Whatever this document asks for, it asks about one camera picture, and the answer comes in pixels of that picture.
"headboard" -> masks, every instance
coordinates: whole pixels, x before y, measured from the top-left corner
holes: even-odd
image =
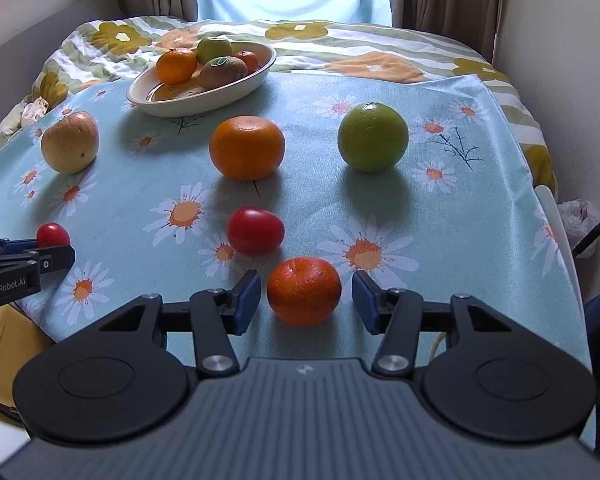
[[[31,92],[42,65],[79,25],[123,17],[117,0],[81,0],[0,46],[0,122]]]

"green apple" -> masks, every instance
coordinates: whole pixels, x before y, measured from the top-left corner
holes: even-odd
[[[407,123],[393,108],[380,103],[353,107],[338,129],[338,149],[350,166],[379,173],[398,163],[407,150]]]
[[[231,56],[234,50],[229,40],[224,38],[203,38],[196,47],[198,62],[205,65],[212,59],[222,56]]]

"bowl rim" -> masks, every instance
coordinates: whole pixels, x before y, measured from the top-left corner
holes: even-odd
[[[136,85],[136,82],[145,74],[151,72],[152,70],[155,70],[155,65],[147,68],[145,70],[143,70],[141,73],[139,73],[134,80],[132,81],[131,85],[128,86],[128,88],[126,89],[126,98],[131,101],[133,104],[139,105],[139,106],[165,106],[166,104],[170,104],[170,103],[181,103],[183,101],[192,101],[196,98],[202,97],[204,96],[208,96],[213,94],[214,92],[219,92],[221,90],[225,90],[226,88],[230,88],[231,86],[236,86],[244,81],[246,81],[247,79],[253,78],[255,76],[257,76],[258,74],[264,72],[265,70],[269,70],[269,68],[271,68],[271,66],[276,62],[276,51],[275,49],[273,49],[270,45],[266,44],[266,43],[259,43],[257,41],[232,41],[232,44],[234,43],[241,43],[241,44],[257,44],[257,45],[261,45],[266,47],[267,50],[270,51],[271,53],[271,58],[269,59],[269,61],[267,61],[267,63],[260,67],[259,69],[256,70],[256,72],[254,72],[253,74],[249,74],[247,77],[243,77],[242,79],[238,79],[238,81],[234,81],[232,83],[229,83],[228,85],[224,85],[221,86],[220,88],[214,88],[213,90],[207,90],[205,92],[201,92],[200,94],[196,94],[196,95],[192,95],[192,96],[186,96],[186,97],[177,97],[175,99],[168,99],[167,101],[147,101],[145,100],[139,100],[136,99],[134,97],[132,97],[131,95],[131,91],[134,88],[134,86]]]

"apple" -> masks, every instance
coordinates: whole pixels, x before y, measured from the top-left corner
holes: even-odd
[[[232,56],[234,49],[231,42],[224,38],[203,38],[196,47],[198,62],[207,64],[212,59],[222,56]]]
[[[409,143],[407,123],[380,103],[353,107],[338,129],[338,149],[344,161],[360,171],[379,173],[398,163]]]
[[[58,173],[74,174],[98,153],[98,125],[87,112],[75,112],[46,130],[40,141],[45,162]]]

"fruit bowl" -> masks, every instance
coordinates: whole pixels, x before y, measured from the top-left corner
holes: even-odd
[[[276,51],[269,45],[253,41],[232,41],[231,43],[234,52],[241,50],[253,52],[258,57],[260,68],[253,74],[215,90],[186,95],[186,88],[183,87],[182,90],[185,93],[183,96],[154,101],[149,100],[149,96],[161,85],[154,66],[136,77],[126,91],[126,98],[149,115],[157,117],[183,117],[201,114],[242,99],[262,84],[271,65],[276,60]]]

